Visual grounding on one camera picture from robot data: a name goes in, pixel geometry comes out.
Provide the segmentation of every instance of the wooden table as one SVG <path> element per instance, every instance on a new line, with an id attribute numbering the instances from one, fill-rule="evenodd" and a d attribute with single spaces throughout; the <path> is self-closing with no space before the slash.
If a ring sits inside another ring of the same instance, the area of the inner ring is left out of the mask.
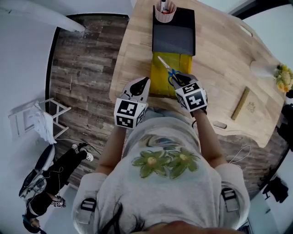
<path id="1" fill-rule="evenodd" d="M 265 147 L 278 121 L 284 94 L 273 77 L 259 78 L 250 71 L 254 60 L 278 64 L 257 34 L 242 20 L 213 9 L 196 0 L 173 0 L 178 7 L 195 11 L 195 50 L 191 73 L 202 83 L 208 95 L 208 118 L 226 124 L 215 127 L 221 135 L 244 135 Z M 138 0 L 126 29 L 109 97 L 112 102 L 124 86 L 151 74 L 152 6 L 155 0 Z M 249 87 L 263 103 L 266 113 L 251 126 L 231 119 L 245 87 Z M 176 100 L 149 97 L 150 106 L 177 111 L 190 118 Z"/>

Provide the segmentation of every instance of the white t-shirt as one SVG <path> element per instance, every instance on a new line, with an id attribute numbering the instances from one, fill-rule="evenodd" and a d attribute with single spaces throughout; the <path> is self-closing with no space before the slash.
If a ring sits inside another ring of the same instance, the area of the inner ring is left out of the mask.
<path id="1" fill-rule="evenodd" d="M 181 220 L 237 229 L 246 220 L 250 200 L 242 170 L 232 164 L 212 168 L 186 123 L 172 117 L 147 120 L 131 133 L 124 154 L 109 176 L 92 173 L 81 180 L 74 209 L 96 194 L 94 233 L 113 217 L 117 202 L 123 205 L 119 225 L 125 233 L 134 228 L 135 217 L 145 221 L 145 228 Z M 239 205 L 238 215 L 226 220 L 224 187 L 235 191 Z"/>

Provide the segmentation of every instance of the blue scissors handle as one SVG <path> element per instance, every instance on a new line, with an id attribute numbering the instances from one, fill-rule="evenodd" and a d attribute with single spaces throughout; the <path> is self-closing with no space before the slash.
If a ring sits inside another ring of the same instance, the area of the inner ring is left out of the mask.
<path id="1" fill-rule="evenodd" d="M 175 79 L 178 84 L 183 84 L 183 81 L 177 79 L 177 77 L 176 77 L 176 74 L 180 74 L 180 73 L 181 73 L 180 71 L 176 71 L 174 69 L 172 69 L 172 72 L 168 71 L 168 82 L 171 86 L 174 87 L 174 85 L 172 84 L 172 81 L 171 81 L 172 78 Z"/>

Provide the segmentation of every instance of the pen cup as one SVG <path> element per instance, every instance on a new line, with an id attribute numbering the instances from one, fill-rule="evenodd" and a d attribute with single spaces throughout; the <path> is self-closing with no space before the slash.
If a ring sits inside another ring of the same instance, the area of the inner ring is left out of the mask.
<path id="1" fill-rule="evenodd" d="M 170 0 L 166 0 L 166 7 L 165 8 L 170 12 L 169 14 L 163 14 L 163 13 L 160 12 L 160 10 L 161 10 L 161 1 L 159 1 L 155 5 L 156 19 L 161 23 L 169 23 L 173 19 L 173 16 L 174 16 L 175 11 L 177 9 L 176 5 Z"/>

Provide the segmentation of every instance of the white vase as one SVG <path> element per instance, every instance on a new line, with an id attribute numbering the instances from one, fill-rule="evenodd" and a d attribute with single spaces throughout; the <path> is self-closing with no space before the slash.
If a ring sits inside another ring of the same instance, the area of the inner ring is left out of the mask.
<path id="1" fill-rule="evenodd" d="M 250 64 L 250 70 L 253 75 L 260 77 L 274 76 L 277 66 L 268 64 L 265 62 L 252 61 Z"/>

